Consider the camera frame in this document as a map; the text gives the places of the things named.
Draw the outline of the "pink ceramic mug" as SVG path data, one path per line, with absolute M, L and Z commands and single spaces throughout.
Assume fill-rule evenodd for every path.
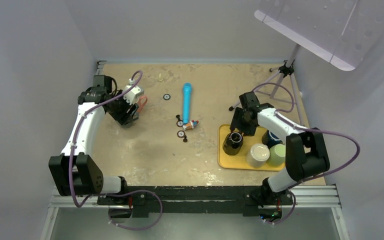
M 141 113 L 141 111 L 144 109 L 145 105 L 147 104 L 148 102 L 148 97 L 145 96 L 145 95 L 142 95 L 138 101 L 137 101 L 137 111 L 136 113 L 139 115 Z

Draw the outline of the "black ceramic mug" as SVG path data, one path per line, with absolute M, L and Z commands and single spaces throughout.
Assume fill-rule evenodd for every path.
M 243 143 L 244 137 L 242 136 L 242 134 L 237 131 L 232 131 L 226 136 L 223 142 L 222 149 L 225 154 L 229 156 L 235 156 L 241 150 Z

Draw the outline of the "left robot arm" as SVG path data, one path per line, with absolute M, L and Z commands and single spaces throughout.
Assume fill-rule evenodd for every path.
M 133 79 L 124 88 L 117 86 L 113 77 L 95 75 L 92 86 L 78 96 L 76 121 L 68 142 L 48 162 L 61 196 L 109 194 L 118 205 L 128 201 L 124 178 L 104 176 L 91 157 L 96 132 L 106 114 L 124 127 L 138 119 L 138 102 L 144 96 L 144 89 Z

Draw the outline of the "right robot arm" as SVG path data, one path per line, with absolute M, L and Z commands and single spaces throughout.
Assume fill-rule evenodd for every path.
M 285 166 L 262 181 L 258 200 L 274 203 L 300 181 L 324 173 L 330 168 L 324 136 L 317 128 L 306 128 L 285 118 L 270 103 L 260 103 L 253 91 L 239 96 L 239 107 L 233 112 L 230 130 L 243 136 L 254 136 L 257 127 L 266 128 L 285 144 Z

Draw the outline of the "dark blue ceramic mug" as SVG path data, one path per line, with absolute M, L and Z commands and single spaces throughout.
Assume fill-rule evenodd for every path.
M 280 138 L 278 138 L 275 134 L 273 134 L 271 131 L 266 130 L 261 138 L 261 142 L 263 145 L 266 145 L 269 149 L 272 148 L 275 145 L 282 144 Z

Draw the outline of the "cream white ceramic mug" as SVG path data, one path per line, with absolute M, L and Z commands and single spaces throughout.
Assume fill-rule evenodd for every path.
M 270 158 L 270 150 L 267 145 L 262 143 L 254 144 L 246 153 L 246 163 L 251 168 L 262 167 Z

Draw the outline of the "light green ceramic mug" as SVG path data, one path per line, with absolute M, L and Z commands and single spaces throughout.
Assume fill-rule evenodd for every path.
M 279 167 L 285 163 L 286 158 L 286 146 L 283 144 L 276 144 L 270 149 L 270 156 L 267 163 L 273 167 Z

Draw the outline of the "yellow plastic tray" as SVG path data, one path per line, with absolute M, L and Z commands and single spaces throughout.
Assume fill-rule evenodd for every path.
M 270 171 L 278 172 L 285 167 L 285 163 L 279 166 L 273 166 L 265 163 L 263 166 L 255 168 L 248 165 L 246 161 L 247 153 L 250 148 L 255 144 L 262 143 L 262 136 L 267 131 L 266 128 L 257 127 L 254 136 L 245 136 L 243 139 L 243 145 L 240 151 L 236 155 L 228 155 L 223 150 L 223 145 L 226 136 L 231 132 L 229 124 L 222 124 L 218 129 L 218 164 L 226 169 L 238 169 L 238 170 L 255 170 L 255 171 Z

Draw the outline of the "blue toy microphone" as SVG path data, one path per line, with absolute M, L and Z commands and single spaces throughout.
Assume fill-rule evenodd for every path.
M 190 105 L 191 105 L 191 94 L 192 94 L 192 85 L 189 82 L 186 82 L 182 88 L 183 92 L 183 123 L 186 124 L 190 120 Z

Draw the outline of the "translucent perforated panel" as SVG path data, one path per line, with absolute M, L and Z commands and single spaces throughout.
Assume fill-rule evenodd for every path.
M 342 71 L 384 34 L 384 0 L 262 0 L 254 17 Z

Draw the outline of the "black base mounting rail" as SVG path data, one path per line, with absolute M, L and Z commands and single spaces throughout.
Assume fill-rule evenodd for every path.
M 291 207 L 289 190 L 268 193 L 259 185 L 237 186 L 129 186 L 128 196 L 101 196 L 99 206 L 125 207 L 134 218 L 151 213 L 241 214 L 281 216 L 282 207 Z

